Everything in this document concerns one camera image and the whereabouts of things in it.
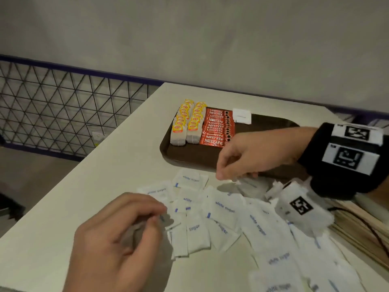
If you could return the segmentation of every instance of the hand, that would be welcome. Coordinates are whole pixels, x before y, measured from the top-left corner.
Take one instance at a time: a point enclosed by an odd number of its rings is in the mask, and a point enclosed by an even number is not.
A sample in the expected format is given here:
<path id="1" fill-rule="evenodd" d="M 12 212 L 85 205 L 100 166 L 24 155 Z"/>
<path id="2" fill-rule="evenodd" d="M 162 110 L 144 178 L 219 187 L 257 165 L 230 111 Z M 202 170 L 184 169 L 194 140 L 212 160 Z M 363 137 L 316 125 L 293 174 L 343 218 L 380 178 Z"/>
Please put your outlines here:
<path id="1" fill-rule="evenodd" d="M 152 271 L 162 238 L 158 217 L 166 207 L 153 197 L 124 193 L 75 232 L 64 292 L 134 292 Z M 120 240 L 139 216 L 148 217 L 133 250 Z"/>
<path id="2" fill-rule="evenodd" d="M 236 134 L 219 153 L 218 180 L 235 179 L 246 173 L 267 171 L 296 162 L 316 132 L 295 127 Z"/>

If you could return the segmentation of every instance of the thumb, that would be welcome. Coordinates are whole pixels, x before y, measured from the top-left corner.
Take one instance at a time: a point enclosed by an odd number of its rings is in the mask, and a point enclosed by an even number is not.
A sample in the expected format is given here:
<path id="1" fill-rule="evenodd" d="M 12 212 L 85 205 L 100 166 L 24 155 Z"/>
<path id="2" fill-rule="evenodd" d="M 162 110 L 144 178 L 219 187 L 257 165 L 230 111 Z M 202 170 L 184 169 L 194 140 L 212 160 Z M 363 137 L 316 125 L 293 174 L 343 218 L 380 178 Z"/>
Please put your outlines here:
<path id="1" fill-rule="evenodd" d="M 247 170 L 247 161 L 244 155 L 241 156 L 236 162 L 227 165 L 221 170 L 223 179 L 235 179 L 250 170 Z"/>
<path id="2" fill-rule="evenodd" d="M 132 287 L 134 291 L 138 291 L 144 286 L 149 274 L 153 270 L 162 240 L 162 232 L 158 220 L 159 216 L 153 216 L 147 220 L 139 245 L 122 266 L 127 280 L 136 284 L 136 287 Z"/>

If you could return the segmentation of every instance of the wristband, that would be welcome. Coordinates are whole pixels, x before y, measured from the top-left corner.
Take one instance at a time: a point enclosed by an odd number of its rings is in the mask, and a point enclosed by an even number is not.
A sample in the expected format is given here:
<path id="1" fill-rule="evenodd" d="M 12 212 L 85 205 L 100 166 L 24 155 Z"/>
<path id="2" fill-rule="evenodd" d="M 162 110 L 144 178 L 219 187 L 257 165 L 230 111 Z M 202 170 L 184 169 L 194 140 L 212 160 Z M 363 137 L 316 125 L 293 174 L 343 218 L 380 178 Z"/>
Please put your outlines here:
<path id="1" fill-rule="evenodd" d="M 376 189 L 389 174 L 389 137 L 381 128 L 324 123 L 298 162 L 322 197 L 351 199 Z"/>

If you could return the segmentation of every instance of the table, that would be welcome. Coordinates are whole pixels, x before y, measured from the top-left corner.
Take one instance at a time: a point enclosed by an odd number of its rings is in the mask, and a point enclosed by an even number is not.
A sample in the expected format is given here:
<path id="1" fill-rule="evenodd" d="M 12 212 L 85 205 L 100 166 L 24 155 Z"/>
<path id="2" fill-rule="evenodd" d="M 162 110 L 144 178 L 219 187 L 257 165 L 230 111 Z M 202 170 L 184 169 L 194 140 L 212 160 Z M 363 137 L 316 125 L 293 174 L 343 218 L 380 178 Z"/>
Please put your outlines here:
<path id="1" fill-rule="evenodd" d="M 185 98 L 283 117 L 300 126 L 340 122 L 324 107 L 165 83 L 0 239 L 0 286 L 61 291 L 76 228 L 122 192 L 174 177 L 179 168 L 163 159 L 159 144 Z M 221 183 L 209 173 L 209 185 Z M 368 291 L 389 290 L 382 276 L 341 248 Z M 177 260 L 166 291 L 249 291 L 247 274 L 254 268 L 249 243 L 241 236 L 226 253 L 204 250 Z"/>

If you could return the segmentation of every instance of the black wristband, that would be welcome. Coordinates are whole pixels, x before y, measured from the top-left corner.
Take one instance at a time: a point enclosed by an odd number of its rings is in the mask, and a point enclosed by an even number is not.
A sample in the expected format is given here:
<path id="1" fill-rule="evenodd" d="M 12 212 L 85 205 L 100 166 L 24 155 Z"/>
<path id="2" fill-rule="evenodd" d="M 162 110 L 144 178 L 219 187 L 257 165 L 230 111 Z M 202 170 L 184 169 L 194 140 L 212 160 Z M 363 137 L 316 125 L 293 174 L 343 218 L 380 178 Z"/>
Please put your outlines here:
<path id="1" fill-rule="evenodd" d="M 356 192 L 368 193 L 376 189 L 389 174 L 389 137 L 384 135 L 383 144 L 375 145 L 363 141 L 331 135 L 334 124 L 324 123 L 314 134 L 304 153 L 298 160 L 312 176 L 311 187 L 319 195 L 335 199 L 351 199 Z M 363 155 L 378 155 L 370 174 L 352 170 L 347 166 L 323 161 L 329 145 L 342 146 L 351 152 Z"/>

